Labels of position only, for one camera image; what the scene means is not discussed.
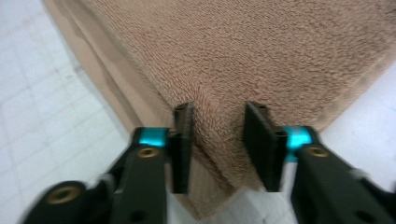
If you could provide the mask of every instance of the teal component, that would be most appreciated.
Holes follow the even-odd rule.
[[[140,134],[139,144],[152,147],[165,147],[167,128],[144,128]]]
[[[303,126],[284,126],[282,128],[288,134],[286,162],[297,162],[294,151],[299,150],[304,144],[312,143],[311,134]]]

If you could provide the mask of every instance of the towel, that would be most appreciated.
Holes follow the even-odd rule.
[[[394,0],[81,1],[171,108],[194,102],[194,158],[230,197],[260,185],[245,101],[321,130],[396,58]],[[222,205],[202,188],[180,199],[197,218]]]

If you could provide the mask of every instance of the brass screw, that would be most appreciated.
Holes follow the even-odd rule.
[[[59,204],[68,203],[80,194],[81,189],[76,186],[67,186],[54,190],[48,197],[47,203]]]
[[[157,156],[158,154],[160,154],[160,151],[157,148],[152,147],[143,148],[137,152],[137,156],[140,158],[151,158]]]
[[[315,157],[328,157],[329,152],[320,147],[309,147],[306,149],[309,154]]]

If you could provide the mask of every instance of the white tile floor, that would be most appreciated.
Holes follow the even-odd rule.
[[[43,189],[92,183],[129,138],[41,2],[0,1],[0,23],[0,223],[12,224]]]
[[[0,224],[12,224],[48,186],[92,183],[129,134],[39,0],[0,0],[0,23]],[[396,64],[322,134],[388,190],[396,181],[395,84]],[[207,223],[294,223],[285,195],[245,190]],[[169,205],[170,223],[193,223],[177,202]]]

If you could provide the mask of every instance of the floor tile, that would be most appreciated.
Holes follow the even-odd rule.
[[[70,102],[67,92],[63,88],[59,88],[47,98],[37,102],[36,107],[40,118],[45,120],[50,119],[64,108],[69,106],[71,103],[72,102]]]
[[[91,97],[90,95],[81,97],[73,103],[74,108],[81,120],[90,120],[90,123],[94,123],[99,125],[99,118],[106,118],[109,120],[106,112],[102,111],[104,106],[100,103],[98,99],[95,97]]]
[[[92,157],[98,161],[101,172],[105,171],[127,148],[128,142],[120,137],[117,131],[106,133],[93,145],[88,147]]]
[[[11,147],[0,147],[0,174],[13,168]]]
[[[96,165],[92,165],[90,154],[82,151],[73,160],[63,164],[60,173],[64,180],[87,181],[97,177],[96,168]]]
[[[50,142],[56,141],[80,124],[75,110],[68,106],[56,113],[50,119],[44,120],[42,125]]]
[[[56,74],[44,77],[31,87],[36,102],[41,102],[62,88],[63,83]]]
[[[238,223],[260,223],[267,215],[266,211],[261,211],[260,207],[255,206],[246,194],[236,197],[227,209],[231,212],[228,219],[235,219]]]
[[[41,126],[36,126],[11,142],[12,158],[16,164],[22,163],[48,145],[49,140],[44,129]]]
[[[193,219],[190,214],[183,208],[174,195],[166,191],[166,197],[168,199],[168,223],[170,224],[195,224],[200,223]]]
[[[241,224],[238,220],[233,218],[233,211],[225,208],[219,211],[216,217],[212,220],[213,224],[222,224],[222,223],[230,223],[230,224]]]
[[[19,180],[14,170],[0,174],[0,204],[4,204],[18,194],[21,194]]]
[[[60,138],[50,144],[50,147],[58,164],[63,164],[71,160],[85,149],[74,129],[62,134]]]
[[[34,183],[56,169],[57,164],[47,148],[37,151],[37,153],[16,166],[18,180],[22,189],[30,188]]]
[[[41,123],[37,109],[31,106],[23,110],[19,115],[7,120],[7,135],[9,140],[16,140],[18,137],[32,130]]]
[[[27,11],[31,12],[32,14],[36,14],[42,12],[45,9],[44,4],[40,0],[23,0]]]
[[[15,40],[12,38],[12,35],[10,35],[10,32],[8,32],[8,35],[4,36],[2,38],[2,41],[0,41],[0,51],[10,50],[11,46],[15,44],[16,44]]]
[[[0,123],[0,147],[8,145],[9,139],[7,134],[7,127],[4,122]]]
[[[67,85],[75,80],[78,80],[78,74],[76,73],[73,64],[68,64],[66,66],[59,67],[57,70],[58,70],[59,78],[64,83],[64,85]]]
[[[23,65],[25,77],[30,84],[35,84],[54,73],[55,66],[51,64],[50,56],[46,52],[32,52],[30,55],[32,58],[29,58],[29,64]]]
[[[280,220],[278,220],[276,224],[298,224],[297,219],[294,215],[294,211],[290,210]]]
[[[259,192],[247,190],[248,202],[252,203],[258,212],[263,216],[265,223],[272,224],[286,214],[290,205],[283,199],[280,193]]]
[[[29,34],[28,38],[26,38],[25,40],[23,40],[22,42],[18,43],[17,46],[15,46],[15,53],[18,56],[18,59],[22,59],[24,61],[37,61],[37,53],[38,50],[40,48],[44,48],[44,42],[43,40],[40,38],[40,36],[38,35],[32,35]],[[46,59],[45,57],[41,57],[41,59],[43,61],[46,61],[48,59]],[[29,64],[22,64],[22,61],[18,61],[18,63],[22,66],[22,67],[29,67]]]
[[[25,89],[17,95],[5,100],[2,103],[3,114],[6,120],[9,120],[20,114],[26,108],[35,103],[33,94],[30,89]]]
[[[21,223],[23,215],[22,196],[16,196],[0,205],[0,224]]]
[[[45,47],[44,41],[40,36],[31,37],[37,45],[31,49],[18,49],[17,53],[22,67],[28,72],[26,75],[32,76],[30,70],[36,66],[50,65],[50,54]]]
[[[15,77],[12,78],[9,82],[6,82],[0,88],[0,101],[4,102],[5,100],[18,95],[22,91],[27,90],[28,82],[27,79],[22,76],[16,74]]]
[[[22,70],[18,63],[15,49],[0,50],[0,66],[2,67],[2,75],[0,76],[1,88],[13,80],[15,76],[22,77]]]

